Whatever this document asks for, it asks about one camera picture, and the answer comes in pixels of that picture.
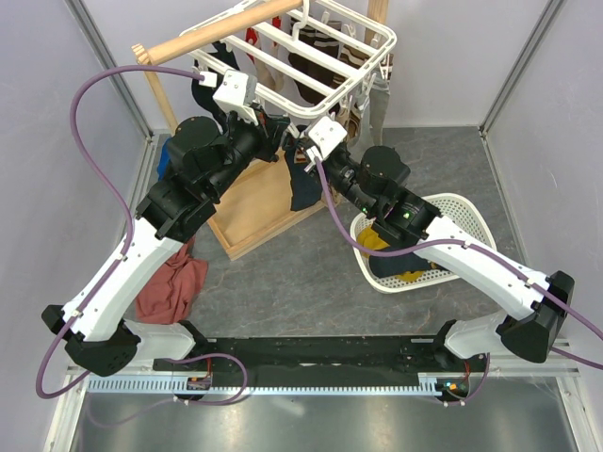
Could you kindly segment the navy patterned sock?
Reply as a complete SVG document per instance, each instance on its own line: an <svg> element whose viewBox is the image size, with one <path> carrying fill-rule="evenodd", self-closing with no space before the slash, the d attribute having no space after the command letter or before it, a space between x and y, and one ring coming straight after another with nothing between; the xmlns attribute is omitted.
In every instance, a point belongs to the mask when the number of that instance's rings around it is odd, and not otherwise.
<svg viewBox="0 0 603 452"><path fill-rule="evenodd" d="M299 212L321 200L322 188L316 179L305 171L306 160L300 160L293 149L285 150L285 161L290 175L290 210Z"/></svg>

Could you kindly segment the white plastic clip hanger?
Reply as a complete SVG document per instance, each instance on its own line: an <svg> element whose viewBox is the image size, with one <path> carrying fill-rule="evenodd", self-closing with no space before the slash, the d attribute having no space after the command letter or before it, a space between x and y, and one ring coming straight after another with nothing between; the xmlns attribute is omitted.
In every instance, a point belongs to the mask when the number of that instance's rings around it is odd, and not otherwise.
<svg viewBox="0 0 603 452"><path fill-rule="evenodd" d="M391 75L396 43L390 27L336 1L305 1L220 40L252 61L258 103L296 120L330 115L351 136Z"/></svg>

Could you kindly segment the beige brown argyle sock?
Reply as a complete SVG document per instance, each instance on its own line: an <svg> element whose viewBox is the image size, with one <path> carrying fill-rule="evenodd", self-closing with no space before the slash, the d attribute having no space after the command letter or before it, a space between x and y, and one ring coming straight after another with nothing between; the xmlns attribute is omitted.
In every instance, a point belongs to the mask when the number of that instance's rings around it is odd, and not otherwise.
<svg viewBox="0 0 603 452"><path fill-rule="evenodd" d="M337 104L329 110L329 115L347 130L347 146L355 146L362 133L363 113L359 105L356 102L344 106Z"/></svg>

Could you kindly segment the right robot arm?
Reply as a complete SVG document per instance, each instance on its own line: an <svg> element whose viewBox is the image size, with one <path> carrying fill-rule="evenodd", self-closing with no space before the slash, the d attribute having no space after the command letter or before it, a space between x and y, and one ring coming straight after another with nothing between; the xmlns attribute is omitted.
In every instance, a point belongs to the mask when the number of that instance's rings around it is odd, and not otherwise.
<svg viewBox="0 0 603 452"><path fill-rule="evenodd" d="M431 349L438 368L453 370L475 355L501 349L530 363L547 360L568 314L572 277L524 267L464 231L406 188L410 169L390 147L373 146L360 161L351 158L344 144L325 153L307 137L287 137L284 148L303 154L306 172L362 212L385 244L372 249L346 234L354 248L387 261L393 275L434 264L497 303L500 310L493 315L445 324Z"/></svg>

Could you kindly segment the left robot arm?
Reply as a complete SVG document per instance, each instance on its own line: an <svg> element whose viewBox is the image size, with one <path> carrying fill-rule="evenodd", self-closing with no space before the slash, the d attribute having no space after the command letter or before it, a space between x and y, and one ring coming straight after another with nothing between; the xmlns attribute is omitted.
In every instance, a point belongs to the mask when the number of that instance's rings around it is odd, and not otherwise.
<svg viewBox="0 0 603 452"><path fill-rule="evenodd" d="M168 141L170 163L136 209L128 250L115 250L82 295L50 305L41 318L79 366L99 377L135 361L176 360L186 370L204 365L203 335L187 320L167 325L127 321L123 315L159 268L216 212L221 196L255 159L277 161L291 120L263 110L254 122L237 113L220 130L211 118L182 121Z"/></svg>

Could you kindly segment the wooden hanger stand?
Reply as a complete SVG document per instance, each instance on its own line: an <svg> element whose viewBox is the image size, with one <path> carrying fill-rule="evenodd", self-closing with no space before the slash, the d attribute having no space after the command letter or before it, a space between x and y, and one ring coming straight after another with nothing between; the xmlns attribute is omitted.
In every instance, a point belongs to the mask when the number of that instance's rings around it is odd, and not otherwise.
<svg viewBox="0 0 603 452"><path fill-rule="evenodd" d="M161 65L188 55L202 67L224 74L231 67L209 55L211 39L220 41L246 27L269 21L279 13L299 8L305 1L241 1L178 37L152 48L141 44L132 51L140 65ZM371 1L363 14L386 25L388 4ZM324 201L299 212L290 210L290 176L285 161L252 163L221 198L216 214L207 223L231 260L240 258L273 237L309 218Z"/></svg>

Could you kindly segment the black hanging sock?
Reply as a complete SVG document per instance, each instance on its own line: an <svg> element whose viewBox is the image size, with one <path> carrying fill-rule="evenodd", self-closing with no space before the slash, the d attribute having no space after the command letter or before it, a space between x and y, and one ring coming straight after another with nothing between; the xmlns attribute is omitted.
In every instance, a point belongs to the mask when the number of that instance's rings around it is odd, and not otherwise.
<svg viewBox="0 0 603 452"><path fill-rule="evenodd" d="M215 57L222 63L230 66L234 70L239 70L239 66L236 62L235 54L227 49L225 43L220 41L213 42L215 51L210 53L212 57ZM193 80L191 82L191 93L194 101L198 106L211 114L213 119L220 125L222 129L227 126L227 115L219 108L218 104L214 101L213 95L216 88L210 88L202 86L199 81Z"/></svg>

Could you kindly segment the brown striped hanging sock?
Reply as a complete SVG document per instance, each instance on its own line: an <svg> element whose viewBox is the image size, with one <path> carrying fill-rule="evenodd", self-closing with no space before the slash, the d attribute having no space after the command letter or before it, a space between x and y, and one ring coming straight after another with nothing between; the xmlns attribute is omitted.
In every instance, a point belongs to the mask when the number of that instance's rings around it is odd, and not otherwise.
<svg viewBox="0 0 603 452"><path fill-rule="evenodd" d="M337 104L363 105L375 78L391 76L396 42L393 31L385 27L361 47L352 24L309 18L288 56L296 73L306 76L304 80L292 76L306 102L301 110L318 115Z"/></svg>

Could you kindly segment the red white hanging sock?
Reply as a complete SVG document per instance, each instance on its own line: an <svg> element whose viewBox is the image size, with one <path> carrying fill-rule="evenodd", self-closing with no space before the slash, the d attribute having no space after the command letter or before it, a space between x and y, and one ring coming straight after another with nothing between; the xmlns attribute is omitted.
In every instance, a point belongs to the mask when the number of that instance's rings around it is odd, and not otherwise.
<svg viewBox="0 0 603 452"><path fill-rule="evenodd" d="M281 29L282 28L282 17L281 16L273 17L271 19L271 25L278 29ZM249 43L250 45L252 45L253 47L256 47L258 49L261 48L260 34L253 28L248 28L246 30L245 41L247 43ZM273 41L269 47L269 52L273 57L277 57L278 51L279 51L279 43L276 41Z"/></svg>

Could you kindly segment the grey striped hanging sock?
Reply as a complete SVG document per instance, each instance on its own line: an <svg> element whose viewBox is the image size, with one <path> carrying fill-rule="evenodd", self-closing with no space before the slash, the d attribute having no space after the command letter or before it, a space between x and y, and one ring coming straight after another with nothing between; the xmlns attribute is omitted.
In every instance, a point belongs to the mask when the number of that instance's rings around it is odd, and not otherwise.
<svg viewBox="0 0 603 452"><path fill-rule="evenodd" d="M375 78L363 113L362 143L365 149L383 144L383 125L389 107L389 82L380 76Z"/></svg>

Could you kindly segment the blue cloth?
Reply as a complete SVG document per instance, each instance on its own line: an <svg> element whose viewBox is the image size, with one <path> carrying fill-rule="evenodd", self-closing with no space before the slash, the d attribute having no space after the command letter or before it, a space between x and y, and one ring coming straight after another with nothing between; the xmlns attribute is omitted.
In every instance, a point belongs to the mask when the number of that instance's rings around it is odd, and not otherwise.
<svg viewBox="0 0 603 452"><path fill-rule="evenodd" d="M169 156L169 144L170 139L168 138L161 147L159 161L156 167L156 173L158 180L162 180L166 174L168 165L170 164L170 156Z"/></svg>

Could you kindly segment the red-brown cloth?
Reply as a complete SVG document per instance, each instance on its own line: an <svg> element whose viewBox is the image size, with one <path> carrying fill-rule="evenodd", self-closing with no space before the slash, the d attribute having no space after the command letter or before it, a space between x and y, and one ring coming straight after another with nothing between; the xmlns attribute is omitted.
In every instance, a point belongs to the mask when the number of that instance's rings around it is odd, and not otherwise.
<svg viewBox="0 0 603 452"><path fill-rule="evenodd" d="M191 238L145 284L135 299L137 320L170 325L185 320L204 286L208 263L192 256Z"/></svg>

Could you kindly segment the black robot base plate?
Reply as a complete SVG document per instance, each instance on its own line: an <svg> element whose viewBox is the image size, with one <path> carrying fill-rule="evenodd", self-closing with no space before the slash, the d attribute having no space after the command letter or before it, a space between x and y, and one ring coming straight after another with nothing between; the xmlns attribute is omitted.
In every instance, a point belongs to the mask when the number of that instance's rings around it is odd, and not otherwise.
<svg viewBox="0 0 603 452"><path fill-rule="evenodd" d="M247 370L252 388L415 386L421 374L472 374L484 355L462 360L432 335L255 337L208 341L205 353L229 354Z"/></svg>

